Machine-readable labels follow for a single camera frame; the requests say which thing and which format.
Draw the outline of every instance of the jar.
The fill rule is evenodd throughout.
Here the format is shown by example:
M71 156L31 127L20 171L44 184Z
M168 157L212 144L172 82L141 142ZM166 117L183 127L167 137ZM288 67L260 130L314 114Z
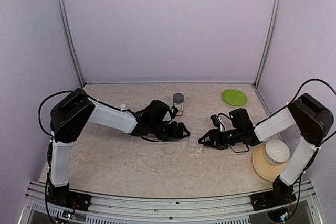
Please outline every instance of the jar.
M176 115L180 116L183 115L183 102L184 102L184 95L181 93L176 93L173 95L173 106L177 108L178 112Z

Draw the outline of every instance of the ventilation grille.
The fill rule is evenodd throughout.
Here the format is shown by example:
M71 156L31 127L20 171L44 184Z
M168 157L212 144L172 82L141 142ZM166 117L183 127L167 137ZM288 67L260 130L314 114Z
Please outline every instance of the ventilation grille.
M118 220L111 220L111 219L105 219L105 218L99 218L94 216L87 216L86 223L88 224L139 224L143 222L125 222L125 221L118 221ZM204 224L250 224L250 218L249 217L242 217L242 218L235 218L235 219L229 219L225 221L219 221L219 222L206 222L201 221L198 223L204 223Z
M44 206L42 204L39 204L39 203L36 203L36 202L33 203L33 209L35 211L43 212L45 214L47 213L46 206ZM57 215L62 216L62 211L54 209L51 206L48 206L48 209L49 209L49 213L50 213L51 216L54 216L54 217L56 217Z

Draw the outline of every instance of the green plate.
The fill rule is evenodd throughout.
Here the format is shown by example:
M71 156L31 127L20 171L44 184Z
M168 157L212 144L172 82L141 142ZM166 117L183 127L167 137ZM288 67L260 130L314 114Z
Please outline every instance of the green plate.
M238 89L227 89L222 94L224 102L232 106L243 106L247 103L246 95Z

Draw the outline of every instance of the gray bottle cap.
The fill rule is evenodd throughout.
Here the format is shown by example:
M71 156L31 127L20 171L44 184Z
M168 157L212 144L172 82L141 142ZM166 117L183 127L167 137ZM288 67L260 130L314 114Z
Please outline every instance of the gray bottle cap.
M173 95L173 102L175 103L182 103L184 101L184 95L181 93L176 93Z

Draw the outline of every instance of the white bowl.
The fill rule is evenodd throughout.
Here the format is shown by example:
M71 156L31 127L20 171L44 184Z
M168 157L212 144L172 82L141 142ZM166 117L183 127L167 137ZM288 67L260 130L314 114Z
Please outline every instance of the white bowl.
M266 143L265 156L271 164L279 165L289 159L290 152L284 142L278 139L271 139Z

